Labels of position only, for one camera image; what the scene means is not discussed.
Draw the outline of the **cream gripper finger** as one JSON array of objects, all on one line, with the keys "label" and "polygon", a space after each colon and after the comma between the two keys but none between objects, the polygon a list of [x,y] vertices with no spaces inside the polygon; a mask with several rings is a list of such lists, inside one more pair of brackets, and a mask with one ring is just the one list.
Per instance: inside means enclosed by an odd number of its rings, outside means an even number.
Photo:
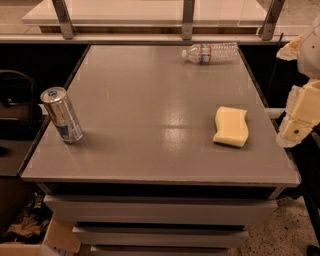
[{"label": "cream gripper finger", "polygon": [[280,48],[276,54],[276,57],[286,61],[296,60],[298,57],[299,47],[302,36],[299,35],[289,43]]},{"label": "cream gripper finger", "polygon": [[300,144],[320,124],[320,80],[311,79],[289,92],[276,142],[284,148]]}]

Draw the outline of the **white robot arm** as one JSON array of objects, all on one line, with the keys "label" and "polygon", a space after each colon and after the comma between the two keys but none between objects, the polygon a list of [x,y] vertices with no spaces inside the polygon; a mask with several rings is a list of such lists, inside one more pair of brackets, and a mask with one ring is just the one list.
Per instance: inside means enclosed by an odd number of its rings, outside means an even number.
[{"label": "white robot arm", "polygon": [[288,94],[285,116],[276,137],[284,148],[300,144],[320,124],[320,16],[276,55],[296,60],[298,71],[309,78],[302,87],[293,86]]}]

